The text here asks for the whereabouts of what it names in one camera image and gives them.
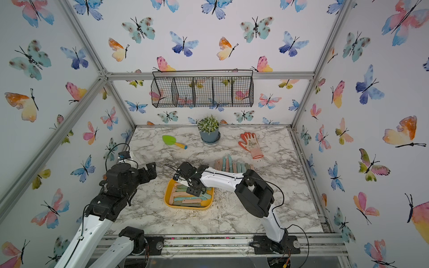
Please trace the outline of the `pink folding fruit knife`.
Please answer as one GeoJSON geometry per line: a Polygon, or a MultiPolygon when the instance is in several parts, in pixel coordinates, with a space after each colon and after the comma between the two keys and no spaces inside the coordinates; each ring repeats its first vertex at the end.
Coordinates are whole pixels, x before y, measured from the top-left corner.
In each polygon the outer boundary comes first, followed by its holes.
{"type": "Polygon", "coordinates": [[[219,169],[219,166],[220,166],[220,160],[219,160],[219,159],[217,159],[217,160],[215,161],[215,164],[214,164],[214,169],[218,170],[218,169],[219,169]]]}

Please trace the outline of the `pink ceramic knife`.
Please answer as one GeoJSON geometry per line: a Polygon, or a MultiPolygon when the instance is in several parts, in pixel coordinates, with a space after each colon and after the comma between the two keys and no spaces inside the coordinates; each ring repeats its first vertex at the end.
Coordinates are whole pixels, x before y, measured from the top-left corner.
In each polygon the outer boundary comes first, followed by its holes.
{"type": "Polygon", "coordinates": [[[229,158],[226,158],[225,171],[226,171],[226,172],[229,172],[229,171],[230,171],[230,167],[229,167],[229,158]]]}

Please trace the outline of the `pink folding knife long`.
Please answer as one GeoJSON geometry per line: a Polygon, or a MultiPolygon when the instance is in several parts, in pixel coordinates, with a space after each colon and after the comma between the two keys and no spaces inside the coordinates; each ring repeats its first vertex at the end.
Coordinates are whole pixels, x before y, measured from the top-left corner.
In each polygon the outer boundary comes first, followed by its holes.
{"type": "Polygon", "coordinates": [[[232,163],[232,168],[233,168],[233,172],[234,173],[238,172],[238,164],[237,164],[237,162],[232,163]]]}

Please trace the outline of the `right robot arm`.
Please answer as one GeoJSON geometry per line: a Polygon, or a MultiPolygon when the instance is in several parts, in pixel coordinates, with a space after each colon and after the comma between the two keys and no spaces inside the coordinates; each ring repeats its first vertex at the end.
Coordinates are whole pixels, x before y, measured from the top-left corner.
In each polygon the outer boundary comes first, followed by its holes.
{"type": "Polygon", "coordinates": [[[173,180],[188,187],[187,193],[199,196],[207,188],[233,192],[245,210],[261,220],[265,235],[256,235],[249,243],[255,254],[299,254],[296,236],[289,235],[274,213],[274,190],[255,171],[243,173],[219,171],[207,165],[198,168],[183,162],[175,171],[173,180]]]}

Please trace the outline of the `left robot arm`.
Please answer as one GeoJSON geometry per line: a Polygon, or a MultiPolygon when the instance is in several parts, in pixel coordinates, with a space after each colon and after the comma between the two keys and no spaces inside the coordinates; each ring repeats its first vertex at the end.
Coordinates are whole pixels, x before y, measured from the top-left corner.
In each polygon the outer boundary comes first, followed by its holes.
{"type": "MultiPolygon", "coordinates": [[[[58,268],[85,268],[105,233],[131,204],[140,185],[157,177],[156,163],[137,169],[129,163],[118,163],[106,171],[102,187],[83,210],[82,223],[70,245],[57,262],[58,268]]],[[[91,266],[121,268],[130,255],[149,257],[149,242],[143,230],[124,228],[114,243],[91,266]]]]}

